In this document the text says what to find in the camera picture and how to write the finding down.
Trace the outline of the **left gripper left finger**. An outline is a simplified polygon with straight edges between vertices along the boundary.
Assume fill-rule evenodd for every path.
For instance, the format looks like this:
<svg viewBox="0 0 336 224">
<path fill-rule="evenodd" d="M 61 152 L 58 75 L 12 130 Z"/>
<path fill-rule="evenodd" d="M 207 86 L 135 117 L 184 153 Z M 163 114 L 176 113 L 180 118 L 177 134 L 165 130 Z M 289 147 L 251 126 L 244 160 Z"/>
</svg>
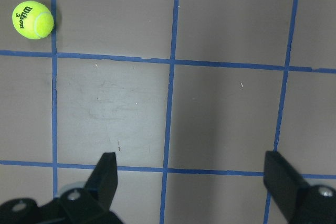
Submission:
<svg viewBox="0 0 336 224">
<path fill-rule="evenodd" d="M 115 216 L 110 206 L 117 186 L 116 154 L 103 153 L 85 185 L 62 194 L 60 204 L 67 216 Z"/>
</svg>

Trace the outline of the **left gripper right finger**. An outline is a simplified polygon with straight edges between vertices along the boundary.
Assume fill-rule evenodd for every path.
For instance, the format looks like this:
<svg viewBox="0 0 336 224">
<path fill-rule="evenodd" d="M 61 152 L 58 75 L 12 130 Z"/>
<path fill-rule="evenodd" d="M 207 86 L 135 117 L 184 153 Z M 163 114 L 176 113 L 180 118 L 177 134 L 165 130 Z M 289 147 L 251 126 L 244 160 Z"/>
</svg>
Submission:
<svg viewBox="0 0 336 224">
<path fill-rule="evenodd" d="M 279 152 L 265 153 L 263 181 L 288 223 L 335 223 L 335 189 L 310 185 Z"/>
</svg>

